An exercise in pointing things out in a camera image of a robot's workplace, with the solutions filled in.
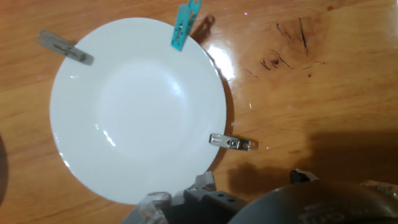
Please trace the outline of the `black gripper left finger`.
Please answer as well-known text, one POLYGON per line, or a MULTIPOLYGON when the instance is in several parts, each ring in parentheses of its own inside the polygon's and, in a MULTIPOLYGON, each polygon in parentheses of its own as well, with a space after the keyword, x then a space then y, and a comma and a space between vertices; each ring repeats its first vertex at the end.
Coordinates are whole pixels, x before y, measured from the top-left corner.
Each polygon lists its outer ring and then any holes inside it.
POLYGON ((167 192, 148 194, 121 223, 228 223, 247 204, 246 200, 217 191, 213 173, 208 171, 174 196, 167 192))

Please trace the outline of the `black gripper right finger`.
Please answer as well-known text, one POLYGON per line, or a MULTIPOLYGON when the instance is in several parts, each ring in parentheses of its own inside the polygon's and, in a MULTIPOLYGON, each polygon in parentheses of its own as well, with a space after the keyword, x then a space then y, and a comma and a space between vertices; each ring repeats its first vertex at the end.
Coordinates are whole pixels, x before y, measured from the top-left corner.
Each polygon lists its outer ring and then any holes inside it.
POLYGON ((291 184, 242 208, 236 224, 397 223, 397 186, 375 180, 361 184, 320 180, 311 172, 290 172, 291 184))

